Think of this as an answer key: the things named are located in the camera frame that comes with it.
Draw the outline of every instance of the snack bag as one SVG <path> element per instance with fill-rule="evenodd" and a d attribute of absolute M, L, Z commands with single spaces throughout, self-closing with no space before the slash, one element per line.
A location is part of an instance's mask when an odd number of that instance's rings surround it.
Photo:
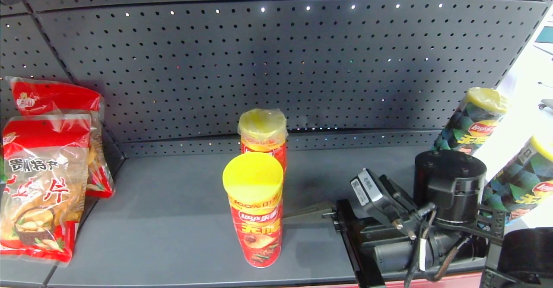
<path fill-rule="evenodd" d="M 455 150 L 472 155 L 492 135 L 507 113 L 507 98 L 494 89 L 472 87 L 459 103 L 432 150 Z"/>
<path fill-rule="evenodd" d="M 4 147 L 0 144 L 0 184 L 6 184 L 6 175 L 4 174 Z"/>
<path fill-rule="evenodd" d="M 89 114 L 92 118 L 87 195 L 108 198 L 114 194 L 113 178 L 102 147 L 103 97 L 84 87 L 53 81 L 6 77 L 22 115 Z"/>
<path fill-rule="evenodd" d="M 71 260 L 85 202 L 90 125 L 88 114 L 8 121 L 0 255 Z"/>

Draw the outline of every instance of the yellow plastic lid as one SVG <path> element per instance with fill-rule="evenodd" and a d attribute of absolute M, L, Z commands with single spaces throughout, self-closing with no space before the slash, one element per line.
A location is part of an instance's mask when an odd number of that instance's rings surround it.
<path fill-rule="evenodd" d="M 286 117 L 280 110 L 251 109 L 240 116 L 238 133 L 263 142 L 268 139 L 286 141 Z"/>
<path fill-rule="evenodd" d="M 241 203 L 271 200 L 280 190 L 284 172 L 276 158 L 261 152 L 247 152 L 233 158 L 223 170 L 223 187 Z"/>
<path fill-rule="evenodd" d="M 467 91 L 467 100 L 490 112 L 506 113 L 509 100 L 495 89 L 472 87 Z"/>
<path fill-rule="evenodd" d="M 530 138 L 530 143 L 541 155 L 553 162 L 553 135 L 535 134 Z"/>

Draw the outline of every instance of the black wire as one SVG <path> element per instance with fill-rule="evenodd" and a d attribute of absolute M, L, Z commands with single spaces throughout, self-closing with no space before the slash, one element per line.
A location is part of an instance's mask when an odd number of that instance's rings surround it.
<path fill-rule="evenodd" d="M 446 272 L 448 271 L 448 268 L 451 262 L 453 262 L 453 260 L 455 259 L 455 256 L 459 252 L 459 249 L 469 241 L 470 241 L 469 236 L 463 236 L 460 240 L 458 240 L 458 242 L 453 247 L 451 247 L 450 252 L 448 253 L 448 256 L 446 256 L 444 263 L 440 265 L 440 268 L 438 269 L 438 272 L 436 273 L 436 275 L 427 277 L 426 280 L 429 282 L 440 281 L 446 275 Z"/>
<path fill-rule="evenodd" d="M 403 281 L 404 288 L 409 288 L 409 286 L 411 286 L 413 277 L 415 277 L 415 272 L 419 268 L 420 240 L 421 238 L 426 239 L 428 237 L 428 233 L 430 231 L 430 228 L 432 227 L 432 223 L 434 222 L 435 218 L 436 218 L 436 209 L 433 209 L 430 215 L 430 219 L 428 220 L 428 226 L 426 227 L 426 229 L 424 229 L 423 231 L 423 225 L 421 225 L 419 228 L 419 237 L 415 242 L 415 251 L 413 251 L 413 257 L 411 258 L 411 263 L 409 263 L 409 270 L 407 270 L 407 276 Z"/>

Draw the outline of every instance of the red snack bag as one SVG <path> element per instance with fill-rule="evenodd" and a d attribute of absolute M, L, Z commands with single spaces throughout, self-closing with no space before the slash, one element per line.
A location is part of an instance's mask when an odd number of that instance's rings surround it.
<path fill-rule="evenodd" d="M 91 117 L 13 117 L 4 128 L 0 255 L 67 263 L 85 203 Z"/>
<path fill-rule="evenodd" d="M 89 114 L 92 118 L 87 195 L 108 198 L 114 194 L 113 178 L 102 147 L 103 97 L 77 85 L 6 77 L 22 115 Z"/>

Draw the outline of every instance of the chip can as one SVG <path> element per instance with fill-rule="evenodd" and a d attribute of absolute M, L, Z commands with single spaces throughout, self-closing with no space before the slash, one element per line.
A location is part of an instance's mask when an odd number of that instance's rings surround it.
<path fill-rule="evenodd" d="M 506 223 L 553 194 L 553 136 L 537 134 L 484 187 L 482 204 L 507 213 Z"/>
<path fill-rule="evenodd" d="M 474 154 L 492 135 L 507 112 L 507 107 L 506 97 L 494 89 L 468 89 L 448 124 L 434 141 L 432 149 Z"/>
<path fill-rule="evenodd" d="M 270 266 L 280 255 L 283 180 L 280 162 L 260 152 L 233 158 L 223 171 L 238 241 L 256 268 Z"/>
<path fill-rule="evenodd" d="M 241 151 L 274 156 L 286 171 L 286 117 L 278 110 L 251 109 L 240 116 Z"/>

